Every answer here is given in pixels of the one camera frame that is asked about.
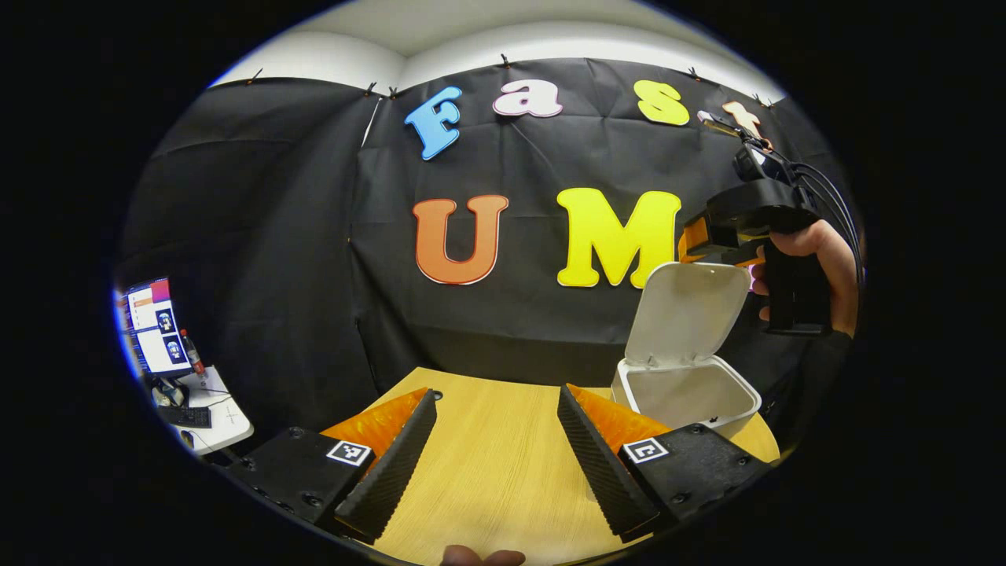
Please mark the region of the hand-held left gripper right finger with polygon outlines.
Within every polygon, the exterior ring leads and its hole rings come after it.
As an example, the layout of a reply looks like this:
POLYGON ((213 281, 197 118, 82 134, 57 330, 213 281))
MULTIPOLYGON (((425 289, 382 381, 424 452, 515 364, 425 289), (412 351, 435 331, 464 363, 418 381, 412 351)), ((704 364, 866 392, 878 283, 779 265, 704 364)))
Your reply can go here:
POLYGON ((770 470, 701 423, 668 428, 564 384, 557 416, 611 533, 625 543, 689 522, 770 470))

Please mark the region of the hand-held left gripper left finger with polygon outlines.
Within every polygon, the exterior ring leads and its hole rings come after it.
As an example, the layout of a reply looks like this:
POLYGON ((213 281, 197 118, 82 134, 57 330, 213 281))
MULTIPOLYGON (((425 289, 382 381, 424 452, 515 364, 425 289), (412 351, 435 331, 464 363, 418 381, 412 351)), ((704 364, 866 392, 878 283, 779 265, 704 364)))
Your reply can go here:
POLYGON ((382 536, 437 422, 420 388, 324 430, 290 427, 229 465, 255 497, 335 536, 382 536))

